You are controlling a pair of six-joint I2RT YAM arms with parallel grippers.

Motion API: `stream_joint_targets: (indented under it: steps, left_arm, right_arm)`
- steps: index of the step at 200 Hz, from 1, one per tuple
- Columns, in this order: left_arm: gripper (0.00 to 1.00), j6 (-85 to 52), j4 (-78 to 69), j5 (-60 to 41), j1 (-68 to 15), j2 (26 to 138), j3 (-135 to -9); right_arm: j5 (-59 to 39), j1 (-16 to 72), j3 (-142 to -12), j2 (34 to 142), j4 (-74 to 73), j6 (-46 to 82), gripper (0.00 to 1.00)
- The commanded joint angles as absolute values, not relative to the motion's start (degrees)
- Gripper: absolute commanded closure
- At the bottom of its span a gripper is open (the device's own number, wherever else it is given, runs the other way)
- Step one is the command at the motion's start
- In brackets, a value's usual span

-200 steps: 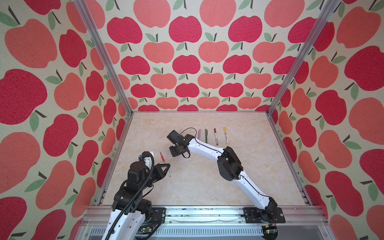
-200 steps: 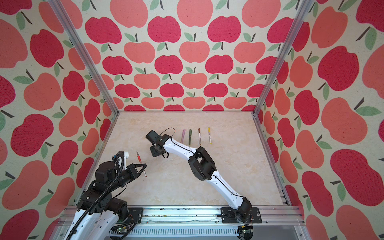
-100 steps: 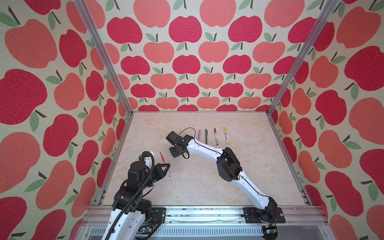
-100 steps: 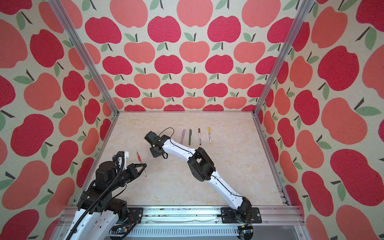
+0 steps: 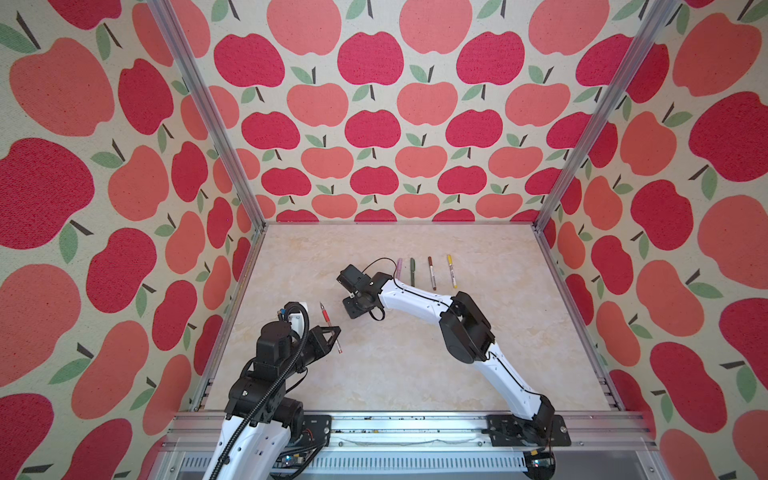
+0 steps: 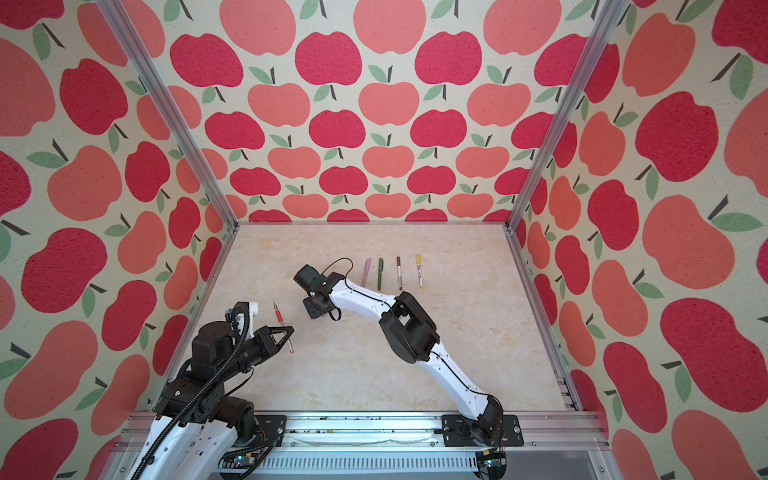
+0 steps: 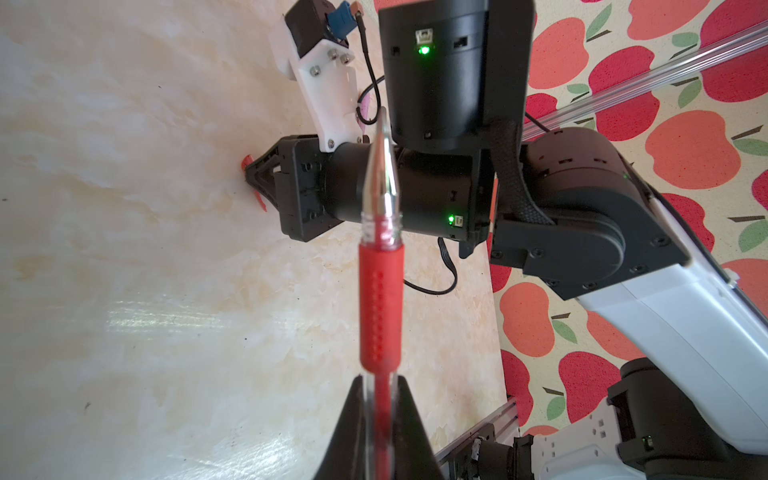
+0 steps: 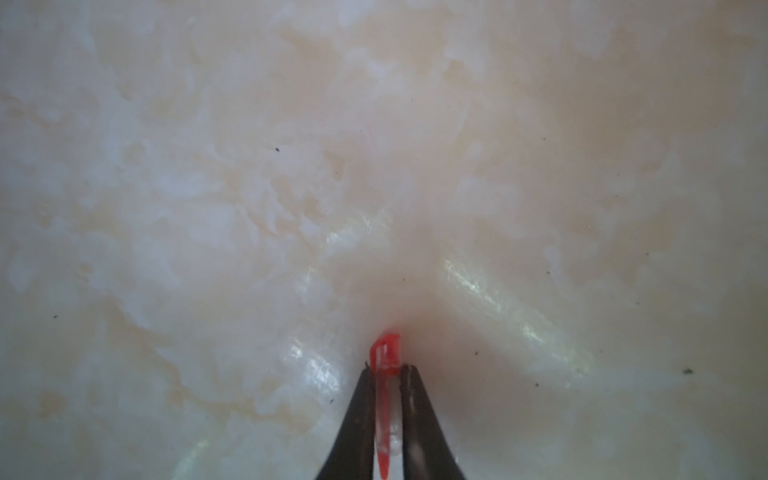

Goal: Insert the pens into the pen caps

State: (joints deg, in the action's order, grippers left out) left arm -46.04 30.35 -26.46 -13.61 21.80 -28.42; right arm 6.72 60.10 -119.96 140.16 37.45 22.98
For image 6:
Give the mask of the pink pen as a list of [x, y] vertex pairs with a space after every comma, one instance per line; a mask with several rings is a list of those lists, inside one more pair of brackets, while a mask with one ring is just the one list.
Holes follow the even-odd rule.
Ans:
[[371, 265], [372, 265], [372, 258], [369, 257], [365, 260], [364, 267], [363, 267], [363, 274], [362, 274], [361, 283], [360, 283], [362, 287], [366, 286], [369, 273], [371, 270]]

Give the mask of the green pen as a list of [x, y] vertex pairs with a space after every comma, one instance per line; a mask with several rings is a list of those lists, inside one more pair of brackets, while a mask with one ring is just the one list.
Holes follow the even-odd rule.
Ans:
[[377, 267], [377, 290], [378, 291], [382, 291], [382, 287], [383, 287], [384, 266], [385, 266], [384, 259], [382, 257], [379, 257], [378, 267]]

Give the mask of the white pen yellow tip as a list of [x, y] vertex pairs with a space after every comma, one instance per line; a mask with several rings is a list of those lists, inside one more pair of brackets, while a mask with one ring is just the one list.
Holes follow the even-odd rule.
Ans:
[[422, 269], [422, 262], [421, 266], [417, 266], [417, 279], [418, 279], [418, 285], [420, 289], [424, 289], [424, 277], [423, 277], [423, 269]]

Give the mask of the red clear pen cap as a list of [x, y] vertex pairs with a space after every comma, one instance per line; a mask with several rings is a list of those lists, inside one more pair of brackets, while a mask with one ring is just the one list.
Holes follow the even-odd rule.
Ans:
[[282, 324], [284, 322], [282, 314], [280, 312], [280, 309], [276, 303], [273, 302], [273, 308], [276, 315], [276, 318], [278, 320], [278, 323]]

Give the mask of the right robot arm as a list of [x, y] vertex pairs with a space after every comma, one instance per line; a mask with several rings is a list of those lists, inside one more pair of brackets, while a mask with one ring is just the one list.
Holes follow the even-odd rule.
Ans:
[[471, 438], [479, 445], [499, 446], [504, 432], [501, 402], [481, 390], [453, 361], [436, 323], [411, 293], [374, 292], [343, 274], [324, 275], [310, 265], [303, 266], [293, 280], [307, 294], [303, 304], [312, 319], [352, 312], [376, 322], [398, 358], [424, 368], [449, 394], [468, 422]]

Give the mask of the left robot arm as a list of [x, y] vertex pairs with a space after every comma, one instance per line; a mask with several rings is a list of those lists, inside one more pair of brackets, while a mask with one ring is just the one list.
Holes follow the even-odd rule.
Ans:
[[258, 416], [225, 382], [274, 357], [291, 326], [264, 326], [251, 336], [212, 322], [194, 338], [192, 357], [166, 385], [129, 479], [207, 479], [220, 469], [244, 479], [280, 447], [284, 415]]

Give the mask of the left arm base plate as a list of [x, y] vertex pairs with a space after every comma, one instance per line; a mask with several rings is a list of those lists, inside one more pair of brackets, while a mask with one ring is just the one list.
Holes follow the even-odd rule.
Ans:
[[237, 418], [217, 415], [214, 420], [223, 422], [228, 430], [236, 433], [233, 448], [245, 448], [269, 443], [281, 446], [287, 417], [245, 413]]

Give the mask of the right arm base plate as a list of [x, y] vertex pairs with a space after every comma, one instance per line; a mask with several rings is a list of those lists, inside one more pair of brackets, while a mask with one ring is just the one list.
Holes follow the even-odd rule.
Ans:
[[441, 417], [441, 432], [446, 447], [522, 447], [525, 444], [515, 415], [504, 415], [498, 425], [488, 427], [459, 414], [446, 414]]

